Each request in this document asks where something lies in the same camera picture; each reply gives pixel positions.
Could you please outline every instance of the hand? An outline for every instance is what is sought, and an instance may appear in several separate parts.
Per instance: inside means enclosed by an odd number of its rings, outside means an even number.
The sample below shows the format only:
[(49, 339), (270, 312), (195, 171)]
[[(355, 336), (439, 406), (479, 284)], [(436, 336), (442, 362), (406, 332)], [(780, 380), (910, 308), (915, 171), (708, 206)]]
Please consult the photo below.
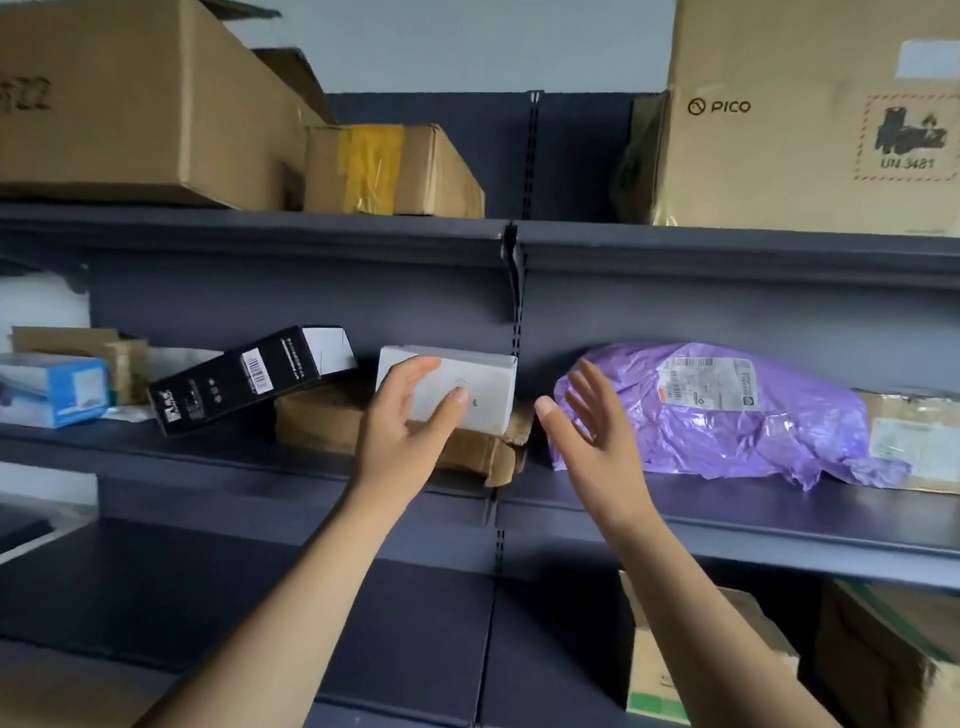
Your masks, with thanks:
[(390, 368), (360, 425), (349, 498), (398, 509), (399, 517), (433, 473), (469, 400), (467, 390), (458, 387), (437, 405), (422, 429), (416, 434), (407, 430), (414, 387), (439, 366), (438, 356), (414, 356)]
[(537, 417), (564, 457), (577, 496), (610, 541), (623, 528), (636, 527), (657, 511), (620, 397), (593, 364), (581, 359), (578, 368), (580, 371), (569, 375), (576, 393), (567, 392), (566, 403), (586, 431), (571, 422), (549, 397), (537, 400)]

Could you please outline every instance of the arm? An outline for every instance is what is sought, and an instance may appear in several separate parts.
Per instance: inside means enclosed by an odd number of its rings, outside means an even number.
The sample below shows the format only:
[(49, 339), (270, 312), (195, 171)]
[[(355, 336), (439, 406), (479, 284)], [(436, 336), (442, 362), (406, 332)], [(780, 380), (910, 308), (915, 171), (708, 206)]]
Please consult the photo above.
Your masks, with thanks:
[(537, 414), (634, 584), (691, 724), (837, 726), (670, 532), (647, 492), (620, 398), (592, 364), (579, 368), (567, 403), (588, 432), (547, 397)]
[(438, 366), (428, 356), (394, 366), (364, 418), (356, 471), (329, 518), (260, 605), (139, 728), (302, 726), (373, 557), (466, 410), (467, 392), (456, 389), (424, 429), (407, 432), (413, 388)]

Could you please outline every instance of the black box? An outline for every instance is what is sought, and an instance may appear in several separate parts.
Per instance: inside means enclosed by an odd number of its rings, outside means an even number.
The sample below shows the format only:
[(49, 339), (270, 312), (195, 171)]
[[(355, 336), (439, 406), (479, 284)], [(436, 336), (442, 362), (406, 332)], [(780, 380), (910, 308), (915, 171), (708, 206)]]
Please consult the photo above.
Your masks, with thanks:
[(178, 435), (259, 401), (356, 368), (338, 327), (290, 327), (150, 385), (166, 435)]

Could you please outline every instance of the packing tape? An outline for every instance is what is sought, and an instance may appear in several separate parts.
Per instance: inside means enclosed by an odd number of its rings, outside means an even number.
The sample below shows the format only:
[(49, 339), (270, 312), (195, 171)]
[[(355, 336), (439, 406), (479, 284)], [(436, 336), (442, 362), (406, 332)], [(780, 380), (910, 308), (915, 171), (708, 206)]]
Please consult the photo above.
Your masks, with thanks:
[(403, 127), (359, 125), (340, 130), (337, 167), (347, 177), (344, 212), (394, 214)]

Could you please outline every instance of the purple mailer bag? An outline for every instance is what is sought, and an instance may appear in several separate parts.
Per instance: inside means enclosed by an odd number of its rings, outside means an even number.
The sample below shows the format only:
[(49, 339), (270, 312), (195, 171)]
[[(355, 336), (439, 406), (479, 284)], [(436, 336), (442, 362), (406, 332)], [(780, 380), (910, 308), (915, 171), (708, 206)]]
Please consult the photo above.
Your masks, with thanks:
[[(821, 472), (896, 485), (899, 460), (869, 454), (867, 410), (853, 391), (759, 356), (710, 344), (609, 344), (585, 357), (612, 382), (636, 432), (643, 469), (705, 478), (780, 473), (812, 488)], [(554, 388), (566, 404), (567, 376)], [(551, 447), (556, 470), (565, 468)]]

